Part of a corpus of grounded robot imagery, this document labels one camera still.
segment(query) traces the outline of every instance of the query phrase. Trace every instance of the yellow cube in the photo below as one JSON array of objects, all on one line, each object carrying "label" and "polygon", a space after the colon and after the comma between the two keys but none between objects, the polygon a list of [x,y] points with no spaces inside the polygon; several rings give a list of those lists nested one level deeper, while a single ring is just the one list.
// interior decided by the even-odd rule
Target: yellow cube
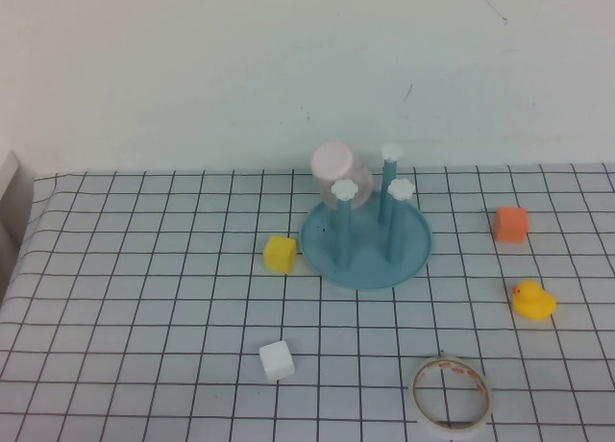
[{"label": "yellow cube", "polygon": [[297,242],[294,238],[272,235],[265,245],[263,257],[269,271],[290,274],[297,258]]}]

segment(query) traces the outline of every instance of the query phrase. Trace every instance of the masking tape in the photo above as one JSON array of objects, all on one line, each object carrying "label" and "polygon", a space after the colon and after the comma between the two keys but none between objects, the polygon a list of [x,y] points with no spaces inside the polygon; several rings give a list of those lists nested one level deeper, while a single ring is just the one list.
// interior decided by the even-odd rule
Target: masking tape
[{"label": "masking tape", "polygon": [[[448,426],[438,421],[432,420],[419,405],[416,399],[417,385],[429,372],[439,372],[440,370],[450,369],[453,373],[459,373],[472,380],[482,398],[482,413],[477,421],[470,423],[455,423]],[[432,357],[424,360],[414,372],[409,388],[410,402],[416,410],[417,421],[421,426],[428,430],[432,435],[443,439],[461,440],[473,437],[483,426],[493,411],[493,393],[487,380],[481,372],[475,370],[468,362],[453,356]]]}]

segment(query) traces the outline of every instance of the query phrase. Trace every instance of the rubber duck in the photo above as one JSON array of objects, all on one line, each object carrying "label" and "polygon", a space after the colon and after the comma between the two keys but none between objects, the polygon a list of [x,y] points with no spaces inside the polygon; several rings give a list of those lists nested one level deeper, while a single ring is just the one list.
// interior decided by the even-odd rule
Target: rubber duck
[{"label": "rubber duck", "polygon": [[512,289],[512,308],[519,315],[542,320],[555,311],[555,296],[547,293],[538,282],[524,281]]}]

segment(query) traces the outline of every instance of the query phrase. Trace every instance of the pink jar lid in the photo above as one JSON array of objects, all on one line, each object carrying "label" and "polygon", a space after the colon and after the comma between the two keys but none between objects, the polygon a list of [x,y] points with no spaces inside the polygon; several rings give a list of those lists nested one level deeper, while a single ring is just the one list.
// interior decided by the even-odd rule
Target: pink jar lid
[{"label": "pink jar lid", "polygon": [[323,144],[311,156],[311,173],[321,180],[335,181],[353,167],[353,151],[343,142]]}]

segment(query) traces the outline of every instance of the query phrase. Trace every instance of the white box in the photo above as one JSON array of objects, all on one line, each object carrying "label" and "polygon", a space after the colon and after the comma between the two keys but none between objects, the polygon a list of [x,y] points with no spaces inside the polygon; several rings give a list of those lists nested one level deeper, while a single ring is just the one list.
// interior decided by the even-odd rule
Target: white box
[{"label": "white box", "polygon": [[263,346],[258,350],[258,354],[268,380],[281,380],[295,373],[295,365],[285,341]]}]

